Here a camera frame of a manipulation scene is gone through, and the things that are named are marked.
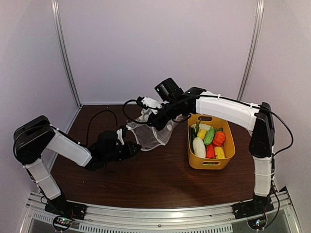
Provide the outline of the clear dotted zip bag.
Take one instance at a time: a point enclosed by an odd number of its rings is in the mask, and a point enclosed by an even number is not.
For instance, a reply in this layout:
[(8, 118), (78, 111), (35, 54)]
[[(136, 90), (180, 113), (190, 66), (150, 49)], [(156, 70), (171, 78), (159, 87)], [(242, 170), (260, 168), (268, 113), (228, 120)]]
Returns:
[(165, 146), (169, 142), (173, 130), (180, 121), (182, 121), (181, 115), (179, 115), (175, 121), (169, 120), (161, 131), (157, 131), (155, 127), (135, 123), (132, 120), (126, 124), (126, 128), (134, 135), (136, 143), (141, 145), (142, 151), (150, 151), (159, 146)]

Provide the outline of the green toy bitter gourd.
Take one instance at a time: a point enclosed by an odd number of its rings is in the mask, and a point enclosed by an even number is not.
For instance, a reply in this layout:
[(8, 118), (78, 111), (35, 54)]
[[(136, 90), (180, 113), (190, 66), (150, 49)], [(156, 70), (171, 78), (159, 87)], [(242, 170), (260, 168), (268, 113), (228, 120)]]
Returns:
[(214, 136), (215, 136), (215, 129), (213, 126), (211, 126), (205, 135), (204, 144), (210, 145), (214, 139)]

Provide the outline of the white toy radish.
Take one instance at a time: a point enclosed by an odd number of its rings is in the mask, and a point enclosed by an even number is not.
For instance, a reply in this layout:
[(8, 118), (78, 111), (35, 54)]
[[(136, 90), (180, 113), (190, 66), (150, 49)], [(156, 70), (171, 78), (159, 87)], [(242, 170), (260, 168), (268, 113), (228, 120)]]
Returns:
[(206, 157), (206, 148), (204, 145), (204, 142), (201, 138), (196, 137), (194, 138), (192, 142), (194, 155), (199, 158), (205, 158)]

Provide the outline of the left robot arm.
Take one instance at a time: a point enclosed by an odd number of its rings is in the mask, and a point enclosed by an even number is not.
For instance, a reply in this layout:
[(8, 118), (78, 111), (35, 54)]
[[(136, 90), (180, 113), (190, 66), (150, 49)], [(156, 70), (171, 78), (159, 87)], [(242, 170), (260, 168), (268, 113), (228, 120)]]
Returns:
[(131, 158), (141, 150), (141, 145), (124, 141), (125, 131), (125, 127), (115, 132), (104, 131), (87, 147), (50, 124), (46, 116), (39, 116), (16, 129), (13, 154), (43, 192), (51, 208), (64, 216), (70, 211), (70, 205), (42, 160), (42, 153), (53, 151), (86, 170), (95, 171), (110, 162)]

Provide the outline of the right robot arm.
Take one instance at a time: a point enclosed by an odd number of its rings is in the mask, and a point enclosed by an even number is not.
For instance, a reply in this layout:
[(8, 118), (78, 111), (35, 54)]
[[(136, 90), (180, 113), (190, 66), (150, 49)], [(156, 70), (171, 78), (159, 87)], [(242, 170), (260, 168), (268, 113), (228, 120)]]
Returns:
[(155, 91), (164, 103), (155, 106), (148, 102), (146, 106), (153, 110), (147, 126), (157, 131), (163, 130), (169, 120), (179, 115), (201, 114), (232, 122), (252, 132), (249, 151), (255, 165), (255, 187), (249, 210), (256, 215), (267, 210), (274, 171), (275, 137), (270, 105), (239, 102), (199, 87), (183, 91), (172, 78), (158, 84)]

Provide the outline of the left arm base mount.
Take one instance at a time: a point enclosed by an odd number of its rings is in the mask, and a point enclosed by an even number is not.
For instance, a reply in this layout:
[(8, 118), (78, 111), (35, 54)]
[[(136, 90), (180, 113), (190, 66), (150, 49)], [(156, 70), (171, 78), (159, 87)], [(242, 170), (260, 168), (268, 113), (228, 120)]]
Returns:
[(86, 205), (75, 202), (47, 203), (44, 210), (46, 212), (64, 216), (70, 219), (84, 220), (86, 214)]

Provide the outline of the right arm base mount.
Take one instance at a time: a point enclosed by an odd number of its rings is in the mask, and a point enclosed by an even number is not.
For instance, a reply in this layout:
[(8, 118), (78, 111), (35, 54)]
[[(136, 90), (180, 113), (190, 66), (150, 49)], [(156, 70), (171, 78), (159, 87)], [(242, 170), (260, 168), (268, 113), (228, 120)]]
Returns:
[(248, 200), (240, 201), (232, 205), (235, 219), (248, 218), (256, 215), (263, 215), (274, 210), (270, 200)]

